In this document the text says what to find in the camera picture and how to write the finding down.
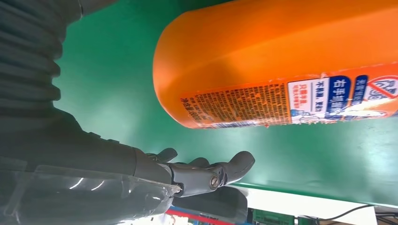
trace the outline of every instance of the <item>metal screw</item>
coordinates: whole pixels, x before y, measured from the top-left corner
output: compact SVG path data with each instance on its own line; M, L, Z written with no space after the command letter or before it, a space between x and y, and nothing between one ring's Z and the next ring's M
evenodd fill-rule
M210 179L210 188L211 189L216 189L218 187L218 176L213 175L212 178Z

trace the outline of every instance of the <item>gray robotic arm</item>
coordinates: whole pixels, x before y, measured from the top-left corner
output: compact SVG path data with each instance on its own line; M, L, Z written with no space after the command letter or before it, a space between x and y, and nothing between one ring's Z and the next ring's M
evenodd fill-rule
M228 163L170 163L174 150L147 155L101 139L54 108L60 98L52 85L60 74L54 60L62 55L67 26L113 2L0 0L0 224L9 218L46 224L43 212L73 217L68 224L102 224L92 217L98 211L108 212L101 214L103 224L134 210L163 213L170 202L155 201L160 196L213 192L241 179L254 164L249 152ZM163 193L168 188L173 191ZM76 211L68 214L61 206ZM49 224L65 222L53 218Z

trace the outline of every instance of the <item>plastic wrap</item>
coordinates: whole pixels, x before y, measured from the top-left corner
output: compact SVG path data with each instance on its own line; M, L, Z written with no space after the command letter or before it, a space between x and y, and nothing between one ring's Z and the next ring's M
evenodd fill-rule
M0 157L0 224L108 225L164 213L178 186Z

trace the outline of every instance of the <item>green surface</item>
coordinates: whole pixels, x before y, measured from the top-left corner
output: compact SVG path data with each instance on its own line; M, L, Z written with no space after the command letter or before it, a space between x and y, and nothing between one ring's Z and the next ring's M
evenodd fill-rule
M276 212L253 210L253 221L265 225L294 225L294 216Z
M71 25L55 80L62 93L56 106L86 131L145 152L173 147L179 161L225 161L250 151L257 162L242 186L398 205L396 118L192 130L169 117L152 84L157 39L181 12L209 2L180 1L122 0Z

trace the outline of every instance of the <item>orange bottle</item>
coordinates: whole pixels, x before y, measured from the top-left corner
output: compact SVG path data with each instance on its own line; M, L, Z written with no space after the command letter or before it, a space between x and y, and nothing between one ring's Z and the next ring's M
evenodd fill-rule
M236 0L162 33L153 83L188 128L398 115L398 0Z

